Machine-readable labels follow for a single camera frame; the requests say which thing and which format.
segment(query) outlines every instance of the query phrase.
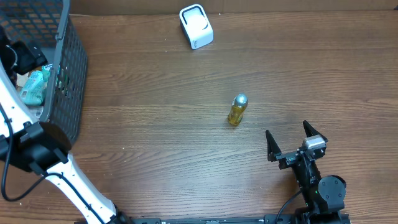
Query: gray basket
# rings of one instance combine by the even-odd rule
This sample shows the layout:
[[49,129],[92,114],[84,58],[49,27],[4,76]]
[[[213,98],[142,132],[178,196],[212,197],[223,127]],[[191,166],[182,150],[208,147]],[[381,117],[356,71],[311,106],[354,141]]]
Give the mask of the gray basket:
[[0,23],[11,40],[34,41],[53,64],[40,120],[62,128],[74,143],[79,135],[87,54],[69,8],[70,0],[0,1]]

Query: wooden surface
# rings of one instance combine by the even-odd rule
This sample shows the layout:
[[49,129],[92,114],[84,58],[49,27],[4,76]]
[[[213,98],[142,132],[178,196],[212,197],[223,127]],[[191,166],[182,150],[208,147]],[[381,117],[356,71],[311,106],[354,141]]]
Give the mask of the wooden surface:
[[[276,213],[297,190],[267,162],[265,131],[295,150],[307,119],[329,138],[322,175],[347,182],[353,223],[398,222],[398,13],[212,14],[212,44],[192,51],[176,15],[75,17],[89,70],[72,153],[132,217]],[[242,123],[231,100],[249,97]],[[37,177],[11,169],[8,191]],[[286,212],[303,206],[298,198]],[[0,223],[73,223],[79,211],[49,182]]]
[[397,0],[72,0],[74,14],[178,14],[199,3],[207,13],[393,10]]

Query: small bottle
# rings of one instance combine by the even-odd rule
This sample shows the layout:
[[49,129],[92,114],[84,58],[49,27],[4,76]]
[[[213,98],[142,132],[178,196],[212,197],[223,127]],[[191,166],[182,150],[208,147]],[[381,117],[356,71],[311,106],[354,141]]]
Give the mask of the small bottle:
[[240,93],[232,101],[231,111],[228,115],[228,122],[232,125],[238,125],[243,118],[243,111],[248,107],[248,97]]

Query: black cable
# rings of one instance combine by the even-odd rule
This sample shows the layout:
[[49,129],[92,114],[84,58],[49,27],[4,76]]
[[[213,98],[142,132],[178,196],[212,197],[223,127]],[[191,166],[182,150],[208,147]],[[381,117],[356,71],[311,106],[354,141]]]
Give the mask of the black cable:
[[275,219],[275,224],[278,224],[278,219],[280,217],[280,215],[282,214],[282,212],[284,211],[285,207],[292,202],[297,196],[299,196],[301,194],[301,190],[299,190],[295,195],[293,195],[287,202],[285,202],[284,206],[282,206],[282,208],[280,208],[278,215],[276,215],[276,219]]
[[4,117],[5,122],[7,123],[7,127],[8,127],[8,131],[9,131],[9,145],[8,145],[8,151],[7,151],[7,156],[6,156],[6,162],[4,164],[4,170],[2,172],[2,179],[1,179],[1,195],[2,197],[8,201],[8,202],[15,202],[18,201],[22,198],[24,198],[26,195],[28,195],[33,189],[35,189],[36,186],[38,186],[39,183],[41,183],[41,181],[43,181],[44,179],[46,179],[47,177],[51,176],[51,175],[56,175],[57,177],[59,177],[60,179],[62,179],[63,181],[65,181],[65,183],[67,183],[69,185],[69,187],[74,191],[74,193],[76,194],[76,196],[83,202],[83,204],[85,204],[85,206],[87,207],[87,209],[89,211],[91,211],[94,216],[99,220],[99,222],[101,224],[105,224],[104,221],[102,221],[102,219],[100,218],[100,216],[93,210],[93,208],[91,207],[91,205],[89,205],[86,200],[80,195],[80,193],[77,191],[77,189],[72,185],[72,183],[69,182],[68,179],[66,179],[63,175],[61,174],[56,174],[56,173],[51,173],[51,174],[44,174],[39,180],[37,180],[32,186],[30,186],[25,193],[23,193],[21,196],[18,196],[16,198],[9,198],[7,196],[6,193],[6,179],[7,179],[7,172],[8,172],[8,167],[10,164],[10,158],[11,158],[11,152],[12,149],[14,147],[14,132],[12,130],[12,126],[11,126],[11,121],[8,118],[4,108],[2,107],[1,103],[0,103],[0,111],[2,116]]

